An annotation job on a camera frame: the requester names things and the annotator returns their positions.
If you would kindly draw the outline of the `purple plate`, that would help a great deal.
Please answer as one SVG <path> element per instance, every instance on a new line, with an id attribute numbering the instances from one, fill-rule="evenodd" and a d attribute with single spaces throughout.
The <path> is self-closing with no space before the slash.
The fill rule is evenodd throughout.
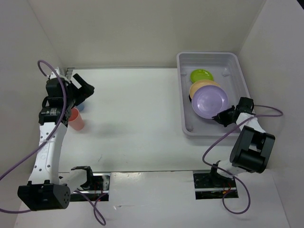
<path id="1" fill-rule="evenodd" d="M 198 116 L 212 119 L 218 113 L 228 109 L 228 95 L 220 87 L 206 85 L 194 93 L 191 105 Z"/>

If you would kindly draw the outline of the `green plate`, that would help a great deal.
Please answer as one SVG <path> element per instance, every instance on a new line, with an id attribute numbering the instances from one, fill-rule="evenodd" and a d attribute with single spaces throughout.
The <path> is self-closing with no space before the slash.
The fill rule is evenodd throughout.
<path id="1" fill-rule="evenodd" d="M 211 81 L 213 81 L 214 77 L 209 71 L 207 71 L 205 69 L 196 69 L 196 70 L 191 72 L 190 79 L 191 79 L 192 83 L 195 83 L 195 82 L 200 81 L 200 80 L 211 80 Z"/>

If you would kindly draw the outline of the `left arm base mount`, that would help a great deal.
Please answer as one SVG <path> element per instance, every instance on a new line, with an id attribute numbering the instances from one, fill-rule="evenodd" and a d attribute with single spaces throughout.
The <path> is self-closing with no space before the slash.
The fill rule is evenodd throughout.
<path id="1" fill-rule="evenodd" d="M 70 188 L 71 201 L 108 201 L 110 173 L 94 173 L 90 166 L 76 166 L 67 176 L 66 184 Z"/>

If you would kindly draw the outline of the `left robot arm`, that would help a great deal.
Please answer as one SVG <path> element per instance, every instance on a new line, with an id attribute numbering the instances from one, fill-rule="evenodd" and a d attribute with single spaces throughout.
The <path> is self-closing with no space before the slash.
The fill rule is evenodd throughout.
<path id="1" fill-rule="evenodd" d="M 52 77 L 46 83 L 47 96 L 38 120 L 42 148 L 37 153 L 28 183 L 18 188 L 18 197 L 31 211 L 66 209 L 75 190 L 89 190 L 95 183 L 90 166 L 73 167 L 67 177 L 59 177 L 59 159 L 71 110 L 95 89 L 79 74 L 74 74 L 73 78 L 80 88 L 63 78 L 59 81 Z"/>

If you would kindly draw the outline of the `blue cup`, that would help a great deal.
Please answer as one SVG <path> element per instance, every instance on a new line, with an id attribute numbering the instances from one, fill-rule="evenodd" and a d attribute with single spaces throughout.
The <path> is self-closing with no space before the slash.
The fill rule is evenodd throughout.
<path id="1" fill-rule="evenodd" d="M 79 110 L 79 112 L 81 112 L 81 111 L 84 110 L 85 104 L 84 104 L 84 103 L 81 103 L 81 104 L 79 104 L 76 108 Z"/>

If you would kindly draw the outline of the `clear plastic bin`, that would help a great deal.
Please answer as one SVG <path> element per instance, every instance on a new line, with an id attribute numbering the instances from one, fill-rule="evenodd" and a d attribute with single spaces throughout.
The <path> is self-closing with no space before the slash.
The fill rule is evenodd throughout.
<path id="1" fill-rule="evenodd" d="M 209 71 L 216 83 L 227 93 L 229 106 L 237 105 L 241 97 L 250 97 L 247 85 L 235 54 L 230 52 L 180 52 L 177 70 L 181 109 L 181 127 L 188 138 L 219 138 L 236 125 L 227 127 L 199 117 L 193 110 L 189 91 L 190 74 L 196 69 Z"/>

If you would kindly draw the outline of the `orange plate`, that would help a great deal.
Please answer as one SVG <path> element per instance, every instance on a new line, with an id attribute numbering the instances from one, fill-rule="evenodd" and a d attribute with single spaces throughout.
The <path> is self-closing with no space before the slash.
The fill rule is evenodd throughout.
<path id="1" fill-rule="evenodd" d="M 207 80 L 207 79 L 199 80 L 191 85 L 190 90 L 189 90 L 189 95 L 191 96 L 191 98 L 193 98 L 195 92 L 198 89 L 200 89 L 201 87 L 204 87 L 204 86 L 209 86 L 209 85 L 220 87 L 220 85 L 218 83 L 216 83 L 212 80 Z"/>

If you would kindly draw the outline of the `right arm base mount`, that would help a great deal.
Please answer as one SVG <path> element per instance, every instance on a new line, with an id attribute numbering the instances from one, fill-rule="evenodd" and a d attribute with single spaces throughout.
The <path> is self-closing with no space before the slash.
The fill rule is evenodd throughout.
<path id="1" fill-rule="evenodd" d="M 193 182 L 196 200 L 221 199 L 227 192 L 226 198 L 238 198 L 234 179 L 217 178 L 210 171 L 194 171 Z"/>

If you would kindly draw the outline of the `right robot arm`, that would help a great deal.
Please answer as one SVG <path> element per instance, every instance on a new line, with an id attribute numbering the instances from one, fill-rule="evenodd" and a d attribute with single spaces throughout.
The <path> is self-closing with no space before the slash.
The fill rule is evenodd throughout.
<path id="1" fill-rule="evenodd" d="M 216 167 L 211 168 L 208 175 L 210 185 L 218 187 L 225 180 L 232 179 L 234 175 L 244 172 L 262 173 L 266 169 L 275 136 L 262 129 L 253 109 L 253 99 L 241 97 L 237 106 L 232 106 L 212 117 L 224 127 L 248 121 L 239 126 L 240 134 L 229 159 L 218 161 L 214 164 Z"/>

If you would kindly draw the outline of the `red cup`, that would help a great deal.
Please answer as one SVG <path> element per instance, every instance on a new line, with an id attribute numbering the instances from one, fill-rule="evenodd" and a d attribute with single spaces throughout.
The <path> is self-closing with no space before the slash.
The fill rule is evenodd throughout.
<path id="1" fill-rule="evenodd" d="M 77 108 L 71 109 L 71 116 L 68 120 L 68 125 L 76 131 L 83 129 L 85 123 L 81 117 L 81 114 Z"/>

